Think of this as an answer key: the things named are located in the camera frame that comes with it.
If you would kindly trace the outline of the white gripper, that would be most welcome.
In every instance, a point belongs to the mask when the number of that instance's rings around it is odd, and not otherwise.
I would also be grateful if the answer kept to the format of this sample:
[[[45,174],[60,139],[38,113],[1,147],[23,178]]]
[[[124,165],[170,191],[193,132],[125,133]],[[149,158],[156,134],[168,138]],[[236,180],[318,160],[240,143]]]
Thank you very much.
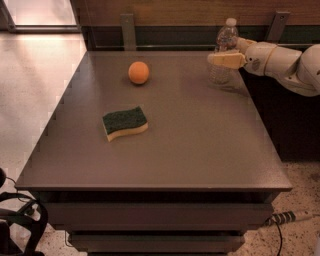
[[[211,53],[208,55],[207,61],[212,65],[230,69],[239,69],[245,65],[244,69],[247,72],[257,76],[266,76],[271,74],[270,59],[276,48],[276,44],[255,43],[254,40],[239,37],[236,43],[236,49],[239,52]]]

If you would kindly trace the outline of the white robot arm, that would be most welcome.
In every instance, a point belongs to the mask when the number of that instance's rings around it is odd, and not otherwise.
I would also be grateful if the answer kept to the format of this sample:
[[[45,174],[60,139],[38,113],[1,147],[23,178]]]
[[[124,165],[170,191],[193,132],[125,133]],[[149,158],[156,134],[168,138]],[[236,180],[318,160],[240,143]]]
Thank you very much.
[[[271,77],[287,90],[302,96],[320,95],[319,44],[299,51],[239,38],[233,50],[211,53],[207,60],[214,66],[234,70],[244,68],[256,76]]]

